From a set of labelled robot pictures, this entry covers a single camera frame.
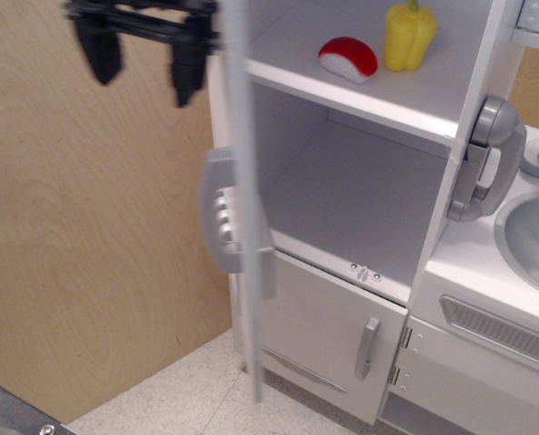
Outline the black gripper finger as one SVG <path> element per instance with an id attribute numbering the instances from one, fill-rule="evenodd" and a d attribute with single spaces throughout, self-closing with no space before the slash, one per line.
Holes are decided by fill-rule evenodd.
<path id="1" fill-rule="evenodd" d="M 202 88 L 209 47 L 206 43 L 174 43 L 171 47 L 171 80 L 179 108 L 187 106 Z"/>
<path id="2" fill-rule="evenodd" d="M 122 68 L 118 34 L 103 22 L 80 17 L 74 21 L 82 51 L 96 80 L 108 85 Z"/>

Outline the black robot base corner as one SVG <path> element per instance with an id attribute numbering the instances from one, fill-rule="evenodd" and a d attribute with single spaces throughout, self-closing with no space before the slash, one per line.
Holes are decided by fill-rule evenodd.
<path id="1" fill-rule="evenodd" d="M 0 386 L 0 434 L 73 435 L 74 431 Z"/>

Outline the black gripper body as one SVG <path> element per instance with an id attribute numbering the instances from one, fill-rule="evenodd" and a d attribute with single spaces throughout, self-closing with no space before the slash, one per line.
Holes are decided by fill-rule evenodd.
<path id="1" fill-rule="evenodd" d="M 213 30 L 215 1 L 68 1 L 65 4 L 85 51 L 118 52 L 119 35 L 128 34 L 172 45 L 183 39 L 207 50 L 217 47 Z M 183 12 L 182 22 L 144 14 L 144 9 Z"/>

